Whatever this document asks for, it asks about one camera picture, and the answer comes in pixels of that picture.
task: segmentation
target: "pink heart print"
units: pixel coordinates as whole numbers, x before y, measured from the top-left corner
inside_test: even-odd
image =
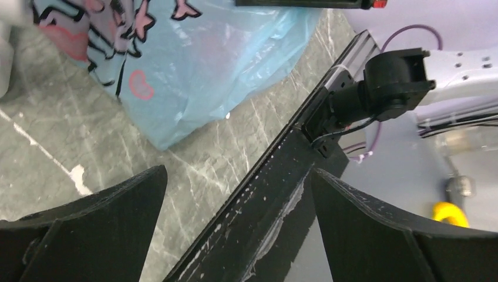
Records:
[[[56,25],[40,26],[40,30],[64,53],[76,61],[88,61],[86,49],[88,34],[72,34],[67,29]]]
[[[154,96],[154,89],[147,84],[143,70],[136,69],[130,75],[128,85],[135,97],[142,100],[149,100]]]

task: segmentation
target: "red button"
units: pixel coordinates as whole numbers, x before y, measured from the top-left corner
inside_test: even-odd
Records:
[[[373,3],[373,8],[384,8],[386,7],[386,5],[388,4],[388,1],[387,0],[376,0],[374,3]]]

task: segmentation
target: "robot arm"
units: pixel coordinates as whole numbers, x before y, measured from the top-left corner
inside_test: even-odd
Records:
[[[419,105],[498,94],[498,48],[471,52],[431,51],[424,58],[427,77],[436,81]]]
[[[328,120],[303,124],[303,132],[314,148],[368,126],[394,119],[419,105],[449,99],[492,95],[498,89],[498,69],[492,54],[498,48],[473,52],[407,49],[374,56],[365,64],[363,80],[329,93],[318,115]],[[361,126],[349,126],[368,119]]]
[[[9,43],[12,25],[28,25],[28,2],[0,0],[0,98],[7,92],[11,77],[14,49]]]

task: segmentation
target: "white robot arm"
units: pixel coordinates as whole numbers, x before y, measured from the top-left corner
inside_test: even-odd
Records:
[[[498,94],[498,48],[471,52],[431,51],[427,78],[436,81],[420,106],[444,100]]]
[[[7,93],[11,78],[14,49],[9,43],[11,26],[0,21],[0,98]]]

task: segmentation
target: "gray floor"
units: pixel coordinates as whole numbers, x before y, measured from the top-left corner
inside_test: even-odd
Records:
[[[326,11],[292,74],[166,152],[158,152],[86,74],[34,30],[14,30],[0,101],[0,219],[76,200],[150,166],[170,180],[142,282],[166,276],[353,37]]]

